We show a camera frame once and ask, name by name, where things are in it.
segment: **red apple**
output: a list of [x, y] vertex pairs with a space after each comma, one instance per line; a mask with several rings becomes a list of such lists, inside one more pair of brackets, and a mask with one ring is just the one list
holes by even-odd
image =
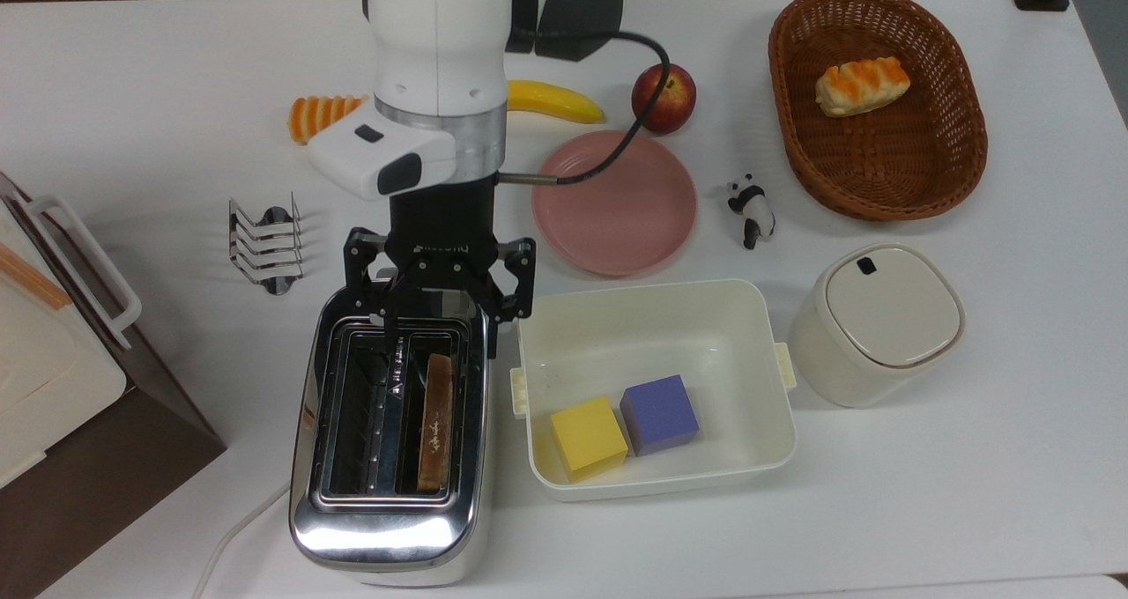
[[[631, 91], [631, 108], [636, 117], [650, 102], [661, 78], [662, 65], [655, 64], [645, 69], [635, 80], [635, 87]], [[670, 134], [689, 121], [696, 104], [697, 86], [694, 79], [680, 65], [670, 64], [670, 77], [666, 80], [661, 97], [642, 125], [654, 134]]]

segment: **banana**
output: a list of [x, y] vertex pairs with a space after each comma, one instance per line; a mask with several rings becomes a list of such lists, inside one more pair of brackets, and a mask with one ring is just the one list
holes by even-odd
[[576, 90], [523, 78], [509, 81], [509, 109], [529, 111], [576, 123], [603, 121], [603, 109]]

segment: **bread roll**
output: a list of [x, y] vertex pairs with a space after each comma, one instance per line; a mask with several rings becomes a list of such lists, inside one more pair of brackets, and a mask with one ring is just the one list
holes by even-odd
[[879, 58], [830, 67], [814, 81], [814, 100], [828, 117], [848, 117], [888, 106], [907, 89], [901, 62]]

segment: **yellow cube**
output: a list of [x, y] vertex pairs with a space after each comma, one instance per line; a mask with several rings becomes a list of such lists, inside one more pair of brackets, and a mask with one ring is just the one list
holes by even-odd
[[627, 457], [627, 441], [606, 396], [557, 412], [552, 422], [553, 440], [571, 483], [614, 469]]

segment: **toy panda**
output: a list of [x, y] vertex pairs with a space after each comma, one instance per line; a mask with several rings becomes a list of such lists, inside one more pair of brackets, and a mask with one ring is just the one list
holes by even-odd
[[755, 249], [761, 235], [775, 234], [775, 214], [761, 186], [752, 185], [752, 175], [729, 184], [729, 209], [744, 217], [746, 249]]

